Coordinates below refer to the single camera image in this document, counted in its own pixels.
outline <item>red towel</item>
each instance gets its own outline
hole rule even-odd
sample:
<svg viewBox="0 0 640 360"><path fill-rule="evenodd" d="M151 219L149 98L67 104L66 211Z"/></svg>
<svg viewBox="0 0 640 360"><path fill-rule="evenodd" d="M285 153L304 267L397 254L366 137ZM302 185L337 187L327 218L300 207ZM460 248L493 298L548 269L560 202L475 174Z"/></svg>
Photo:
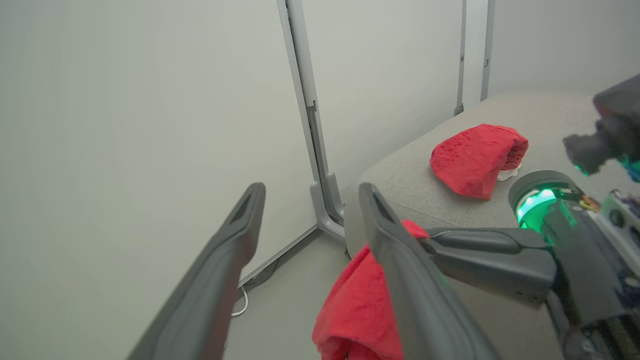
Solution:
<svg viewBox="0 0 640 360"><path fill-rule="evenodd" d="M498 172L517 168L528 148L515 129L482 124L436 146L431 168L456 193L489 200Z"/></svg>
<svg viewBox="0 0 640 360"><path fill-rule="evenodd" d="M415 238L427 233L411 220ZM333 285L311 336L323 360L402 360L402 344L387 282L367 244Z"/></svg>

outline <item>gray floor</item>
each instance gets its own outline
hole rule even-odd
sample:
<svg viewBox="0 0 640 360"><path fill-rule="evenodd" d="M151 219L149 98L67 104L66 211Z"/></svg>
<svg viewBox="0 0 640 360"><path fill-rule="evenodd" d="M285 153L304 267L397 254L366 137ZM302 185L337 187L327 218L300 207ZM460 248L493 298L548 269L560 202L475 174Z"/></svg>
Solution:
<svg viewBox="0 0 640 360"><path fill-rule="evenodd" d="M311 332L348 262L344 245L319 232L307 236L269 280L249 289L249 307L231 319L224 359L319 359ZM234 311L243 306L240 299Z"/></svg>

